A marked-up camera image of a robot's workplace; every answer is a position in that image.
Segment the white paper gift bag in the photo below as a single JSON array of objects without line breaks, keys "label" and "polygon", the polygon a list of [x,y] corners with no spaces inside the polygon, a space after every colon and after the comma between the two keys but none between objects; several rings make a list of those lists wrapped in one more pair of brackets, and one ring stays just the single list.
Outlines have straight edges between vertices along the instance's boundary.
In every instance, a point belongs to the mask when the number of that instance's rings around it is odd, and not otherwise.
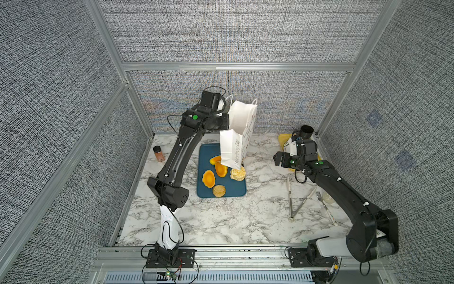
[{"label": "white paper gift bag", "polygon": [[258,99],[251,104],[235,101],[229,111],[229,128],[220,134],[221,164],[240,170],[257,118]]}]

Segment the metal tongs with silicone tips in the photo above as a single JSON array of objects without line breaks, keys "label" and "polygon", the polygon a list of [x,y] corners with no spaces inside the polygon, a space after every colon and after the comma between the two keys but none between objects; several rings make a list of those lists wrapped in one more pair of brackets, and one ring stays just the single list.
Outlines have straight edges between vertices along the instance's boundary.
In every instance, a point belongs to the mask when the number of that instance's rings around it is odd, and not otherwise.
[{"label": "metal tongs with silicone tips", "polygon": [[301,210],[301,208],[305,205],[305,203],[311,199],[312,195],[316,192],[316,188],[313,188],[310,194],[303,199],[301,204],[296,208],[296,210],[293,209],[293,203],[292,203],[292,189],[291,189],[291,184],[290,184],[290,178],[287,177],[286,180],[286,186],[287,186],[287,191],[288,191],[288,204],[289,204],[289,218],[288,220],[290,222],[294,222],[296,215],[298,212]]}]

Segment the pale waffle-pattern round bread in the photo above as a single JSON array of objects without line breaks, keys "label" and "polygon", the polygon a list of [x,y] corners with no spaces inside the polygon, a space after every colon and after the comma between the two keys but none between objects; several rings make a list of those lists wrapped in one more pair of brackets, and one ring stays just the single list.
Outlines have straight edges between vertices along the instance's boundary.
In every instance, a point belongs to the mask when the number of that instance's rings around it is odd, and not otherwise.
[{"label": "pale waffle-pattern round bread", "polygon": [[243,181],[246,177],[246,170],[243,166],[241,169],[231,169],[230,178],[234,181]]}]

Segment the small round brown bun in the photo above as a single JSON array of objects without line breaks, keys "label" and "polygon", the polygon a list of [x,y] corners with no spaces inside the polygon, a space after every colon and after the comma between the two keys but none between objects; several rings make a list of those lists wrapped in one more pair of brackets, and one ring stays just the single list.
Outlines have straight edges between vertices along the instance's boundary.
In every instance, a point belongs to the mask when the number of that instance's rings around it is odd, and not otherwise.
[{"label": "small round brown bun", "polygon": [[227,189],[223,185],[215,185],[212,188],[212,193],[215,197],[220,198],[223,197],[227,192]]}]

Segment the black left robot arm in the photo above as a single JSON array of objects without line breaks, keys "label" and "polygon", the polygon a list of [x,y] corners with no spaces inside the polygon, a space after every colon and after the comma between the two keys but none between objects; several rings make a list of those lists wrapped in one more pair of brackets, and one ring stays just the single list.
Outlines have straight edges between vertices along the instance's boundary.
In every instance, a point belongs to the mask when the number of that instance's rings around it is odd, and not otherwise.
[{"label": "black left robot arm", "polygon": [[161,213],[160,236],[155,251],[165,257],[175,256],[178,246],[178,231],[182,229],[175,212],[189,198],[189,190],[182,187],[182,179],[189,160],[206,132],[226,130],[229,115],[225,113],[225,97],[219,92],[203,90],[196,105],[181,116],[177,139],[167,162],[157,177],[149,177],[147,186],[157,197]]}]

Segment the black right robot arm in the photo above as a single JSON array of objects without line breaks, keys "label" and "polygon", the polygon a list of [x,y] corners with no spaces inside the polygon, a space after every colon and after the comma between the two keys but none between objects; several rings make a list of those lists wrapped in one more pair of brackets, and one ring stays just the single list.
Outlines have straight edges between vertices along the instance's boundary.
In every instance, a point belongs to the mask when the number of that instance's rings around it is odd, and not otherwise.
[{"label": "black right robot arm", "polygon": [[345,237],[309,241],[306,259],[315,264],[330,257],[353,257],[365,263],[396,254],[399,249],[397,215],[367,200],[340,176],[331,163],[320,160],[316,142],[299,140],[296,147],[296,155],[278,151],[273,157],[275,165],[303,173],[327,192],[352,222]]}]

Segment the white bowl with patterned rim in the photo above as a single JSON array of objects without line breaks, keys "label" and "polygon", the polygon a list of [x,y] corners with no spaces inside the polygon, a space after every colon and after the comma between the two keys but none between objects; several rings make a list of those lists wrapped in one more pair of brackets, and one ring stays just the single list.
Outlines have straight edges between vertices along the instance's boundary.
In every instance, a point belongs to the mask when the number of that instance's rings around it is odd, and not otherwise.
[{"label": "white bowl with patterned rim", "polygon": [[283,144],[283,151],[286,153],[292,154],[293,152],[293,141],[292,138],[289,138],[284,144]]}]

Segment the black mug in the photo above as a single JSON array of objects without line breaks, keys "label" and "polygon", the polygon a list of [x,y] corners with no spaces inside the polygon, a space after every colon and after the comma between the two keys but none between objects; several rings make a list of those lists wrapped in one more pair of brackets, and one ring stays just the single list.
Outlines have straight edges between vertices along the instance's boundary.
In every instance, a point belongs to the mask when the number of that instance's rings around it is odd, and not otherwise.
[{"label": "black mug", "polygon": [[294,130],[292,132],[292,142],[298,140],[310,140],[313,132],[313,127],[309,125],[302,125],[298,130]]}]

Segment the yellow cutting board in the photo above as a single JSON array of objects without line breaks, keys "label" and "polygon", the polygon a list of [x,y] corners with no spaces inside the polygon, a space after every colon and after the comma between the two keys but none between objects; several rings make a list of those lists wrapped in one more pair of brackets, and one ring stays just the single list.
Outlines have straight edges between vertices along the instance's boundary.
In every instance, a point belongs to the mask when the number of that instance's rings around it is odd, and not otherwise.
[{"label": "yellow cutting board", "polygon": [[[278,140],[280,142],[280,145],[281,145],[281,148],[282,148],[282,152],[283,151],[283,144],[291,137],[292,135],[290,134],[281,134],[279,135],[278,137]],[[315,169],[318,169],[318,168],[322,168],[323,167],[323,161],[319,160],[319,155],[318,155],[318,161],[317,162],[314,162],[314,163],[311,163],[307,169],[305,170],[297,170],[297,171],[301,171],[301,172],[304,172],[305,174],[308,174],[308,175],[311,175]]]}]

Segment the metal spoon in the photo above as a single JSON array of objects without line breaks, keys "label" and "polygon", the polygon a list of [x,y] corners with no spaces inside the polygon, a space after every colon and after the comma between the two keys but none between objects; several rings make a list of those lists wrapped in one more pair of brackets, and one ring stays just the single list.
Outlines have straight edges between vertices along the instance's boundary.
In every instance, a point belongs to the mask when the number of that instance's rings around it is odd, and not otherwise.
[{"label": "metal spoon", "polygon": [[319,191],[317,191],[317,192],[316,192],[316,195],[317,195],[318,200],[322,203],[322,205],[323,205],[323,207],[324,207],[324,209],[325,209],[327,215],[329,216],[329,218],[330,218],[332,224],[333,224],[334,226],[338,226],[337,221],[334,219],[334,217],[333,217],[331,211],[330,211],[329,208],[326,206],[326,204],[325,204],[325,202],[324,202],[324,200],[323,200],[323,198],[322,198],[322,194],[321,194]]}]

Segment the clear jar with black lid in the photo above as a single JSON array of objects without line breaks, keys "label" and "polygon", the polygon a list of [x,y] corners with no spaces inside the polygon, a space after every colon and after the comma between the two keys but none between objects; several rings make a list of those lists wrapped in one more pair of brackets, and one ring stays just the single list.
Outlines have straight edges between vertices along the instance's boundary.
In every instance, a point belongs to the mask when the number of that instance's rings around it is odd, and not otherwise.
[{"label": "clear jar with black lid", "polygon": [[322,194],[321,201],[323,204],[333,204],[335,200],[326,192]]}]

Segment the spice jar with black lid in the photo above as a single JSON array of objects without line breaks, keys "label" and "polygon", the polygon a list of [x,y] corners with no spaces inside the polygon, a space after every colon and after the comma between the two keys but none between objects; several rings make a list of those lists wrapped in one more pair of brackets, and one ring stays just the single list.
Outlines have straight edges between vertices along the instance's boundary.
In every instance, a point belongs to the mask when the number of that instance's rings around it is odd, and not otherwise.
[{"label": "spice jar with black lid", "polygon": [[155,155],[155,157],[156,157],[158,162],[164,162],[165,161],[165,157],[163,155],[162,148],[160,146],[154,146],[153,147],[153,152],[154,152],[154,155]]}]

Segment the teal rectangular tray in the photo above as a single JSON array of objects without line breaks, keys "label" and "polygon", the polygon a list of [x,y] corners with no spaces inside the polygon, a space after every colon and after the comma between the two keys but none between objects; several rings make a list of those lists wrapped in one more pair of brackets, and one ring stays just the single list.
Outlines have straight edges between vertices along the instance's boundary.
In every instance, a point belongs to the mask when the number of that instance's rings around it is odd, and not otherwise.
[{"label": "teal rectangular tray", "polygon": [[228,173],[225,177],[219,177],[215,171],[215,166],[210,163],[210,159],[216,156],[220,156],[220,144],[202,144],[199,149],[199,160],[197,168],[197,196],[200,198],[214,198],[212,188],[208,188],[202,181],[203,174],[207,170],[211,170],[214,173],[215,185],[222,185],[226,188],[226,194],[223,197],[233,198],[244,196],[247,193],[246,181],[235,181],[230,178],[231,168],[228,169]]}]

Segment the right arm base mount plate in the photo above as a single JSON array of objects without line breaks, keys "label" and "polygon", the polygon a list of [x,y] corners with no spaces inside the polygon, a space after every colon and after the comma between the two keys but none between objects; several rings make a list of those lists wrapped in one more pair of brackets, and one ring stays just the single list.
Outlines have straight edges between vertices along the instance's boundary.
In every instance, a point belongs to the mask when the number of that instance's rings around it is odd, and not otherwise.
[{"label": "right arm base mount plate", "polygon": [[337,263],[336,257],[323,257],[311,247],[286,247],[284,255],[291,267],[332,267]]}]

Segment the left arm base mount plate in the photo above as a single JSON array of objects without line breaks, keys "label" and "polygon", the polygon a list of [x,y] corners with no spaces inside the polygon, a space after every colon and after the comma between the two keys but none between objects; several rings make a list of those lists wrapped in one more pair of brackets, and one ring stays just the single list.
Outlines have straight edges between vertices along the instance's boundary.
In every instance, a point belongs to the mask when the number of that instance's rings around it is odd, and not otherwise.
[{"label": "left arm base mount plate", "polygon": [[195,249],[177,249],[168,251],[164,248],[150,249],[148,251],[145,267],[152,268],[193,268]]}]

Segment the aluminium front rail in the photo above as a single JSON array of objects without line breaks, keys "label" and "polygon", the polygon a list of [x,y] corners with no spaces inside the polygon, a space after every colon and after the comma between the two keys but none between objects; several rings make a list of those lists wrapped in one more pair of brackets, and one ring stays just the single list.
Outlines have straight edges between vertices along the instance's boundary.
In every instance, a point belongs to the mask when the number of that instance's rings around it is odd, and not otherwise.
[{"label": "aluminium front rail", "polygon": [[146,249],[110,247],[99,249],[90,284],[314,284],[327,277],[333,284],[396,284],[386,260],[359,264],[340,259],[336,268],[292,267],[290,246],[192,246],[192,268],[146,268]]}]

